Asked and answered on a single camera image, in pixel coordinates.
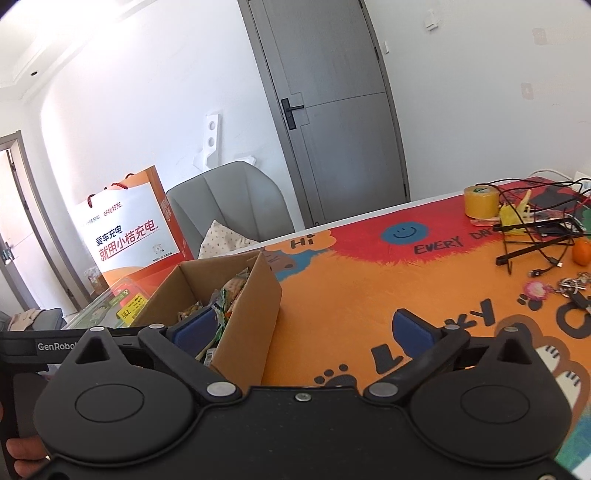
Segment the left hand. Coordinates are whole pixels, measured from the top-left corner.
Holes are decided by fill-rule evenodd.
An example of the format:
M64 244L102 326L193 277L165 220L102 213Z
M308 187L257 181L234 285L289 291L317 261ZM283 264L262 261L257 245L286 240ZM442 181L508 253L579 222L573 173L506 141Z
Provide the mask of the left hand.
M11 438L2 441L1 445L6 447L19 478L29 478L49 463L48 452L37 434Z

